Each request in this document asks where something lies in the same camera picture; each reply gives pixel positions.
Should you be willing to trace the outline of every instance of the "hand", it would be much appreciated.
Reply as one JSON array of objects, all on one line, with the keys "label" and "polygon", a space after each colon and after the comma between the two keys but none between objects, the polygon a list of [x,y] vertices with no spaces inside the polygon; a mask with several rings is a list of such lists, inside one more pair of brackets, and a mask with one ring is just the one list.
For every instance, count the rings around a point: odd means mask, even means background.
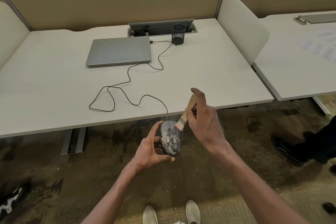
[{"label": "hand", "polygon": [[186,109],[189,126],[197,139],[210,152],[213,152],[227,143],[217,118],[216,109],[207,105],[203,92],[196,88],[191,88],[191,91],[197,95],[197,118],[194,115],[195,108]]},{"label": "hand", "polygon": [[142,169],[147,169],[155,164],[158,164],[163,161],[175,161],[174,157],[169,155],[158,155],[158,153],[163,153],[162,151],[162,142],[161,137],[155,136],[155,133],[163,121],[158,121],[154,124],[150,130],[148,136],[142,139],[133,159],[138,171]]}]

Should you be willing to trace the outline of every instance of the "pen holder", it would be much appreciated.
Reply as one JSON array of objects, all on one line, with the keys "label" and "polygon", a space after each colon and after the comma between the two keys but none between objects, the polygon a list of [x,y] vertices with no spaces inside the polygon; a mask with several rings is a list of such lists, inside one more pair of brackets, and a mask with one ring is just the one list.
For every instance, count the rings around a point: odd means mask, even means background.
[{"label": "pen holder", "polygon": [[171,42],[176,45],[184,43],[186,27],[182,24],[174,24],[171,28]]}]

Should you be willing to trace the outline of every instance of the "white desk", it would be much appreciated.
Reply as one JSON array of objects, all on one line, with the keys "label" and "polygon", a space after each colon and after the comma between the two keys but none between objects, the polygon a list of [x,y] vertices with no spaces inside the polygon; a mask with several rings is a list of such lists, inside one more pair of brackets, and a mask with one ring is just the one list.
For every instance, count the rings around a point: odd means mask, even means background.
[{"label": "white desk", "polygon": [[[191,87],[205,92],[207,103],[219,108],[270,102],[272,95],[215,19],[196,20],[198,33],[186,34],[183,45],[161,56],[163,71],[147,64],[130,70],[122,85],[133,103],[144,94],[161,99],[169,115],[183,113]],[[0,70],[0,138],[68,128],[80,128],[166,115],[159,101],[143,98],[131,105],[119,89],[111,88],[115,111],[88,108],[103,86],[128,81],[129,65],[87,68],[93,39],[126,37],[128,26],[93,28],[83,32],[32,32]],[[171,36],[151,37],[171,40]],[[151,45],[154,67],[169,43]],[[105,91],[92,106],[112,109]]]},{"label": "white desk", "polygon": [[336,92],[335,62],[326,61],[310,54],[303,55],[295,50],[284,51],[283,47],[286,43],[280,39],[287,32],[296,29],[318,29],[327,24],[335,25],[335,23],[299,25],[293,20],[299,15],[270,15],[261,19],[270,31],[270,38],[254,61],[253,67],[278,100],[298,99]]}]

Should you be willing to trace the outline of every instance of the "paper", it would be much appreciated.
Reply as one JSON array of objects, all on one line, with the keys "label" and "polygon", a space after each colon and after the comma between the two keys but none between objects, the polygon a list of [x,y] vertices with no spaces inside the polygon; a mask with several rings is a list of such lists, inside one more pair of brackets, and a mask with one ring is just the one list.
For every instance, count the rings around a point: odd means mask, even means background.
[{"label": "paper", "polygon": [[305,39],[302,51],[336,62],[336,29],[313,31]]}]

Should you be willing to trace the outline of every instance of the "silver laptop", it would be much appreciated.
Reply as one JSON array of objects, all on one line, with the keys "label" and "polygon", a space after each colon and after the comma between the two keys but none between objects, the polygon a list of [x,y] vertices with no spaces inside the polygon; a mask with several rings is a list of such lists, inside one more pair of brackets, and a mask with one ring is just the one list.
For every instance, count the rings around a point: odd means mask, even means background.
[{"label": "silver laptop", "polygon": [[149,36],[94,39],[87,66],[103,66],[150,61]]}]

